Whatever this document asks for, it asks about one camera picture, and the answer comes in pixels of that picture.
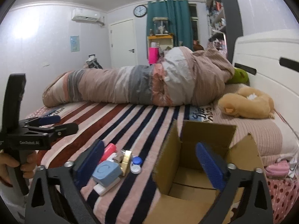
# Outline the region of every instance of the metal bolt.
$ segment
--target metal bolt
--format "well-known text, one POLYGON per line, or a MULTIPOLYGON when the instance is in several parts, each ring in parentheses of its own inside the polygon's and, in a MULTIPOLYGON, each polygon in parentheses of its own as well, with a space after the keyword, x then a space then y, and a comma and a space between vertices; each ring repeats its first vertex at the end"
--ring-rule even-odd
POLYGON ((263 170, 262 170, 261 168, 259 168, 259 167, 257 167, 257 168, 255 169, 255 171, 256 171, 257 173, 263 173, 263 170))
POLYGON ((229 169, 232 169, 232 170, 234 170, 234 169, 237 168, 237 166, 236 166, 235 164, 232 164, 232 163, 229 163, 229 164, 227 165, 227 167, 228 167, 229 169))
POLYGON ((73 161, 67 161, 67 162, 64 164, 65 167, 71 167, 71 166, 73 166, 73 165, 74 165, 74 162, 73 162, 73 161))
POLYGON ((37 167, 36 170, 37 171, 41 171, 41 170, 44 170, 44 169, 45 169, 44 165, 40 165, 40 166, 37 167))

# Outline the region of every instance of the white wall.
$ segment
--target white wall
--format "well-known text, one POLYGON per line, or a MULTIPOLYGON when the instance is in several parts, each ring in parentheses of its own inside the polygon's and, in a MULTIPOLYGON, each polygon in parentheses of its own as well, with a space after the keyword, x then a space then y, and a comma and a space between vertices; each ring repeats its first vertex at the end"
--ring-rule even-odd
MULTIPOLYGON (((207 12, 205 10, 205 3, 196 2, 197 5, 197 16, 199 16, 199 39, 201 45, 205 48, 209 39, 208 35, 208 23, 207 23, 207 12)), ((112 24, 124 19, 134 18, 135 21, 135 34, 137 41, 137 58, 139 65, 148 65, 147 62, 147 15, 142 18, 136 18, 133 14, 133 9, 136 5, 126 6, 108 13, 108 24, 112 24)))
POLYGON ((73 9, 30 6, 6 15, 0 25, 0 112, 11 73, 26 73, 23 118, 43 106, 41 97, 48 84, 66 71, 82 68, 88 55, 96 54, 104 68, 111 67, 108 26, 71 21, 73 9), (77 35, 80 51, 71 52, 70 36, 77 35))
POLYGON ((244 35, 279 29, 299 29, 283 0, 238 0, 244 35))

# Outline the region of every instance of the clock face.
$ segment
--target clock face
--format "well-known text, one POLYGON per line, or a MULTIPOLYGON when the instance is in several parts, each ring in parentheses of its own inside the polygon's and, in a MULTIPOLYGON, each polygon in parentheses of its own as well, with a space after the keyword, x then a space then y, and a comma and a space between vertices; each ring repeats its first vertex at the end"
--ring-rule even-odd
POLYGON ((144 5, 139 5, 134 8, 134 15, 138 18, 143 17, 145 14, 147 14, 147 8, 144 5))

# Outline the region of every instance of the hand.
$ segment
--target hand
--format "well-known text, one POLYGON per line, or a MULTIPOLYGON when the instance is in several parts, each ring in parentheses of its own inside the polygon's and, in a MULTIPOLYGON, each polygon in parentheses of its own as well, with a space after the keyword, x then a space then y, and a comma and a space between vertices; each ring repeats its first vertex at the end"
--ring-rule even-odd
MULTIPOLYGON (((26 179, 32 179, 34 176, 33 170, 36 167, 37 156, 34 151, 32 154, 27 156, 27 163, 21 165, 21 170, 23 171, 23 177, 26 179)), ((0 152, 0 177, 7 183, 11 184, 6 166, 17 167, 20 163, 15 160, 10 155, 0 152)))

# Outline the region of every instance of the cardboard box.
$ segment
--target cardboard box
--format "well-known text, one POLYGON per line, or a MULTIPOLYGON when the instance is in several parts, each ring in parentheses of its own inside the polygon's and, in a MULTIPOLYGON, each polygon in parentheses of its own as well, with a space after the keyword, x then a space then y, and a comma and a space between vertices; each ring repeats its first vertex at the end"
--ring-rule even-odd
MULTIPOLYGON (((239 169, 263 169, 258 148, 251 135, 234 147, 229 145, 236 126, 185 121, 178 137, 176 121, 162 145, 152 176, 161 198, 144 224, 198 224, 213 204, 218 192, 211 185, 195 155, 195 145, 205 142, 227 163, 239 169)), ((234 203, 240 201, 242 189, 234 203)), ((224 223, 230 222, 230 213, 224 223)))

